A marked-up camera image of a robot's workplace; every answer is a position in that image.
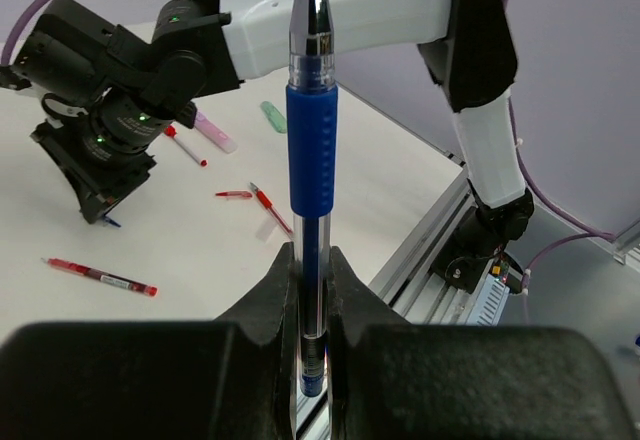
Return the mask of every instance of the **pen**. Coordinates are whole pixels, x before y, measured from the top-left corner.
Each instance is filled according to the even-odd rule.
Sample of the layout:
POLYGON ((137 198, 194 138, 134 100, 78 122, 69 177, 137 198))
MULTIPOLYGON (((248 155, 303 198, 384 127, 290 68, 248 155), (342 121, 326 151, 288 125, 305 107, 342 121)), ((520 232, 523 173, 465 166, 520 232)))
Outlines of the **pen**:
POLYGON ((284 118, 280 113, 280 110, 278 110, 273 103, 262 102, 260 104, 260 109, 263 111, 269 121, 269 124, 271 124, 276 132, 287 133, 287 119, 284 118))
POLYGON ((66 260, 60 260, 59 258, 43 258, 42 260, 47 265, 53 268, 64 270, 65 272, 76 273, 78 275, 82 275, 83 277, 97 280, 98 282, 106 283, 107 285, 111 285, 113 287, 142 293, 149 297, 155 297, 158 293, 157 287, 145 285, 144 283, 136 282, 119 275, 114 275, 112 273, 103 272, 102 270, 98 270, 96 268, 67 262, 66 260))
POLYGON ((102 220, 104 221, 104 223, 106 223, 107 225, 111 225, 112 227, 116 227, 116 228, 122 228, 122 225, 120 225, 118 222, 116 222, 113 218, 108 217, 106 215, 104 215, 102 217, 102 220))
POLYGON ((178 146, 184 150, 184 152, 189 155, 191 158, 193 158, 195 160, 195 162, 200 165, 201 167, 206 167, 207 166, 207 161, 203 160, 202 158, 198 157, 193 150, 191 150, 189 147, 187 147, 184 143, 182 143, 182 140, 176 138, 176 135, 178 135, 178 132, 176 131, 176 129, 169 125, 167 128, 164 129, 164 134, 171 138, 174 142, 176 142, 178 144, 178 146))
POLYGON ((276 211, 276 209, 273 208, 273 203, 271 203, 271 200, 267 198, 264 192, 260 190, 255 183, 249 183, 249 186, 251 187, 251 191, 255 194, 256 198, 262 204, 262 206, 271 214, 275 221, 278 222, 278 225, 280 225, 280 228, 284 230, 284 233, 286 233, 287 236, 291 240, 293 240, 293 230, 289 225, 287 225, 287 222, 285 222, 284 218, 282 218, 282 216, 276 211))
POLYGON ((287 130, 298 284, 300 389, 322 392, 331 210, 335 188, 338 89, 329 0, 293 0, 289 27, 287 130))
POLYGON ((218 192, 218 193, 216 193, 216 197, 253 198, 253 194, 251 192, 247 192, 245 190, 231 190, 229 192, 218 192))

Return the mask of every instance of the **transparent pen barrel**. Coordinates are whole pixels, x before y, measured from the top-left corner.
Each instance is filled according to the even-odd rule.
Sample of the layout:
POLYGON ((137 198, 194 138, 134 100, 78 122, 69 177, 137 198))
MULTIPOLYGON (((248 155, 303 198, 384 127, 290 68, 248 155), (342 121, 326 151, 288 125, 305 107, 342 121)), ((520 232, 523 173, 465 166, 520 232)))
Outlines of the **transparent pen barrel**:
POLYGON ((315 339, 326 330, 325 279, 329 272, 331 215, 294 216, 294 274, 298 281, 300 335, 315 339))
POLYGON ((321 93, 334 87, 333 55, 289 55, 289 85, 306 93, 321 93))

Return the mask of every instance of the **table surface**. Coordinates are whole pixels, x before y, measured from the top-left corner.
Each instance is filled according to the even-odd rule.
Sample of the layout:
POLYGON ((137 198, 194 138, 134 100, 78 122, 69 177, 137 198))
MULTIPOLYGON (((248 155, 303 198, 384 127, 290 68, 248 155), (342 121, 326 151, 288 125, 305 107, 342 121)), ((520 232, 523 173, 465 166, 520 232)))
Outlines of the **table surface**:
MULTIPOLYGON (((148 37, 148 25, 134 28, 148 37)), ((256 200, 214 193, 261 187, 290 219, 286 135, 259 104, 285 111, 287 72, 199 99, 210 120, 238 144, 225 154, 196 131, 179 137, 209 161, 201 168, 169 138, 150 147, 151 178, 113 212, 121 229, 88 225, 63 175, 30 138, 44 114, 38 101, 1 91, 0 342, 45 320, 212 319, 266 273, 286 236, 257 232, 268 214, 256 200), (155 298, 49 268, 41 257, 82 263, 158 287, 155 298)), ((357 98, 339 101, 332 244, 368 283, 459 167, 357 98)))

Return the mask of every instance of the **red pen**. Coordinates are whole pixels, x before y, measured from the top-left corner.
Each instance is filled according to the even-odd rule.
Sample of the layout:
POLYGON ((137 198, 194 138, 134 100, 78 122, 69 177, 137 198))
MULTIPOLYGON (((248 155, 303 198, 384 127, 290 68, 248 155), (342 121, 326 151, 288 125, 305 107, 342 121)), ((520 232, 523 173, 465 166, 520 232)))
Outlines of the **red pen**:
POLYGON ((273 208, 273 203, 271 203, 271 200, 269 200, 264 192, 260 190, 254 183, 250 182, 249 186, 251 187, 251 191, 256 195, 256 198, 262 204, 262 206, 271 214, 275 221, 278 222, 278 225, 280 225, 282 230, 284 230, 284 233, 286 233, 287 236, 291 240, 293 240, 293 230, 289 225, 287 225, 287 222, 285 222, 284 218, 282 218, 282 216, 276 211, 276 209, 273 208))
POLYGON ((145 285, 144 283, 136 282, 129 278, 121 277, 120 275, 114 275, 113 273, 104 272, 97 268, 87 267, 85 265, 79 265, 77 263, 67 262, 66 260, 60 260, 59 258, 43 258, 45 263, 58 268, 66 272, 76 273, 83 277, 97 280, 101 283, 106 283, 112 287, 123 288, 124 290, 131 290, 133 292, 142 293, 149 297, 155 297, 158 293, 158 288, 151 285, 145 285))
POLYGON ((216 197, 253 198, 253 194, 251 192, 247 192, 246 190, 231 190, 229 192, 218 192, 216 193, 216 197))

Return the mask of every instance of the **red pen cap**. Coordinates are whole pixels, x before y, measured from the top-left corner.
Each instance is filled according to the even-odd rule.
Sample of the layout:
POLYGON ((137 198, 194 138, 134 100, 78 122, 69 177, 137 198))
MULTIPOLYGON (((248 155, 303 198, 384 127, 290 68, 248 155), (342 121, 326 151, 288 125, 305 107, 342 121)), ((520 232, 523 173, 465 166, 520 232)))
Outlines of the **red pen cap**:
POLYGON ((150 297, 155 297, 156 293, 158 293, 158 287, 145 287, 142 293, 150 297))
POLYGON ((174 128, 173 125, 169 125, 167 128, 164 129, 164 134, 167 137, 173 138, 178 134, 178 132, 176 132, 176 129, 174 128))

